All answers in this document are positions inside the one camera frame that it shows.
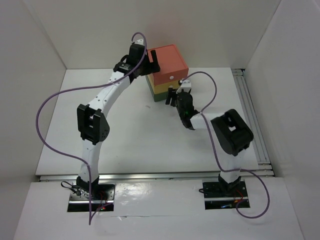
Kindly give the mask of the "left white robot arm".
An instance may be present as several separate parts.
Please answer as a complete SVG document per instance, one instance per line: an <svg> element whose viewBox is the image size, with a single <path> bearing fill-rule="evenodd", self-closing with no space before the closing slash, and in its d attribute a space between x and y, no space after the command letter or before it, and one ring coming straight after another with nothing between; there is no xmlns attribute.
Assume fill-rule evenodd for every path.
<svg viewBox="0 0 320 240"><path fill-rule="evenodd" d="M97 197L99 187L98 163L103 141L110 133L107 115L121 93L139 76L160 71L155 50L148 50L143 39L133 42L129 54L124 56L113 68L108 86L104 87L88 104L77 107L77 126L82 139L82 159L76 185L88 200Z"/></svg>

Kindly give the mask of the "salmon top drawer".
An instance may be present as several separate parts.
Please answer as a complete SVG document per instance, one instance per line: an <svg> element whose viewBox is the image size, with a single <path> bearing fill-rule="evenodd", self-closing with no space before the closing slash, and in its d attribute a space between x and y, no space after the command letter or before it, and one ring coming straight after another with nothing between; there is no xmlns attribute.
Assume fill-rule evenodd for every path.
<svg viewBox="0 0 320 240"><path fill-rule="evenodd" d="M153 82L154 85L160 85L172 81L179 81L182 79L185 79L188 76L189 69L183 69L183 70L177 70L177 71L172 71L172 72L156 72L153 73Z"/></svg>

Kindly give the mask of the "green bottom drawer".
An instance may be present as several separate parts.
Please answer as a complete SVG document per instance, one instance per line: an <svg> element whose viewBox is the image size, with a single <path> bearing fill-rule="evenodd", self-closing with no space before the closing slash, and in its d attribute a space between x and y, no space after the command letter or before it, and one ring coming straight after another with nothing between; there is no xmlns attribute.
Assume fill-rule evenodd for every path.
<svg viewBox="0 0 320 240"><path fill-rule="evenodd" d="M162 92L162 93L154 93L152 94L154 102L167 101L169 99L169 103L172 101L173 96L176 93Z"/></svg>

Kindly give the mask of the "yellow drawer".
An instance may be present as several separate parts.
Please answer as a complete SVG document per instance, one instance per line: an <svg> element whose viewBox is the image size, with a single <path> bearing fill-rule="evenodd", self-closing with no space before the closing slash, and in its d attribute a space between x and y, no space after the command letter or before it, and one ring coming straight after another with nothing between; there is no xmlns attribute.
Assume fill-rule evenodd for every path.
<svg viewBox="0 0 320 240"><path fill-rule="evenodd" d="M159 85L151 84L151 89L152 89L153 93L156 95L166 93L168 91L169 87L172 87L173 89L178 89L180 87L180 85L179 85L178 81L167 82L167 83L163 83L163 84L159 84Z"/></svg>

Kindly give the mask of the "three-drawer organizer box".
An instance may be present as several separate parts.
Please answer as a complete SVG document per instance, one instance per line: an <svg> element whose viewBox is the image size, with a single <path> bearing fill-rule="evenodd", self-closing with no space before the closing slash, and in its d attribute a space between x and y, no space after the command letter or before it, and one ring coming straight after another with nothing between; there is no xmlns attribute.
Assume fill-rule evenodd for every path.
<svg viewBox="0 0 320 240"><path fill-rule="evenodd" d="M177 89L179 81L186 78L189 73L183 56L174 44L156 47L156 53L160 71L147 75L146 82L155 102L167 99L168 88Z"/></svg>

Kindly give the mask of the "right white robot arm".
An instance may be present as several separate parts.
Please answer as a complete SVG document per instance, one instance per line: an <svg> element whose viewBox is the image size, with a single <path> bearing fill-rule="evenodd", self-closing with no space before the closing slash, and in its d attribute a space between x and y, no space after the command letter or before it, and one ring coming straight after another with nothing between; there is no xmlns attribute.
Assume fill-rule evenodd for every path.
<svg viewBox="0 0 320 240"><path fill-rule="evenodd" d="M215 133L216 139L228 155L220 161L223 169L218 175L218 191L223 196L230 196L239 186L241 158L254 139L253 132L235 109L225 113L201 115L193 106L190 92L168 88L166 105L176 107L182 125L189 130L206 129Z"/></svg>

